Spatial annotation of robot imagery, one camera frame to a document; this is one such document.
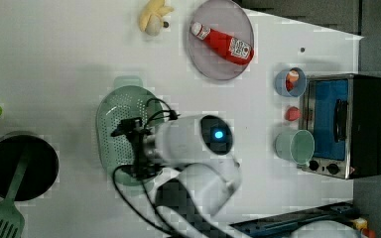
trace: white table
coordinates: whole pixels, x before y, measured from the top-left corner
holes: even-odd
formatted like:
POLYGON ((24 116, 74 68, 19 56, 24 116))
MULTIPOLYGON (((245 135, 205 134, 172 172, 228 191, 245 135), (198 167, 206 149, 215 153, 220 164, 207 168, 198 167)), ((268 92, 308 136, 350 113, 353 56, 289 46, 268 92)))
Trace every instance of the white table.
MULTIPOLYGON (((18 203, 26 218, 23 237, 162 236, 124 204, 99 161, 95 113, 113 79, 127 74, 141 76, 184 115, 214 112, 234 127, 243 183, 217 220, 352 199, 352 181, 306 174, 275 156, 274 137, 287 126, 283 110, 298 99, 279 96, 273 80, 291 66, 316 75, 357 72, 359 37, 246 11, 255 59, 236 79, 214 81, 196 71, 186 48, 187 23, 203 1, 169 3, 176 8, 171 28, 157 38, 138 30, 146 2, 0 1, 0 137, 18 130, 42 135, 61 165, 51 190, 18 203)), ((143 197, 134 203, 151 213, 143 197)))

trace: blue light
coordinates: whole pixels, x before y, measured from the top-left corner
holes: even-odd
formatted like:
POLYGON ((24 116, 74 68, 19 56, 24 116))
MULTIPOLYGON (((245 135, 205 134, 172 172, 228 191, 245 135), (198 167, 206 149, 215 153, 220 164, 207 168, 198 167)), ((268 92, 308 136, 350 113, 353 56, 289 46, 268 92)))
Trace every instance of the blue light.
POLYGON ((224 136, 224 134, 222 132, 220 132, 220 131, 215 132, 215 138, 216 139, 221 139, 223 136, 224 136))

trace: ketchup label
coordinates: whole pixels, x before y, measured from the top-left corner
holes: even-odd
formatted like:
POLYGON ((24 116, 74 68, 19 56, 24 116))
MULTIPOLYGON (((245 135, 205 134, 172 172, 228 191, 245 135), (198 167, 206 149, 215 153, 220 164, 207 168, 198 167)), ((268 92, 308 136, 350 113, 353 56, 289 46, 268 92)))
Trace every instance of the ketchup label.
POLYGON ((249 57, 251 47, 249 44, 233 38, 228 50, 231 51, 232 56, 246 60, 249 57))
POLYGON ((197 37, 201 40, 205 39, 206 36, 211 32, 211 28, 208 28, 206 26, 202 26, 200 29, 200 32, 197 34, 197 37))

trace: ketchup bottle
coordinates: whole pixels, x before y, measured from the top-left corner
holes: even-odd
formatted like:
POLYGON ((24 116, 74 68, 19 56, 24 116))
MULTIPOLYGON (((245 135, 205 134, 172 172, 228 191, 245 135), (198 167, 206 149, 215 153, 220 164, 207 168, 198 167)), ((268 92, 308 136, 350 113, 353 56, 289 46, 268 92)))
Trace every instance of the ketchup bottle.
POLYGON ((191 32, 228 61, 245 65, 253 58, 254 52, 249 44, 225 33, 215 31, 199 22, 194 22, 191 25, 191 32))

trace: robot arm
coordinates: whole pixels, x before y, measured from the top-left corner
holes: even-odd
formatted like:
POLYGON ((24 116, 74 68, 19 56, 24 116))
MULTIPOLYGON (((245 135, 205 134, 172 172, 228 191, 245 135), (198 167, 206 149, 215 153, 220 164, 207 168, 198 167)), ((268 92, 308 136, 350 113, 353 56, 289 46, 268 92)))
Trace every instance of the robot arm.
POLYGON ((147 130, 140 129, 139 119, 131 120, 118 128, 136 158, 125 172, 147 179, 162 167, 181 170, 156 191, 154 206, 164 220, 185 237, 248 237, 211 220, 241 183, 239 165, 230 154, 233 137, 228 125, 215 116, 197 115, 147 130), (125 130, 128 123, 133 130, 125 130))

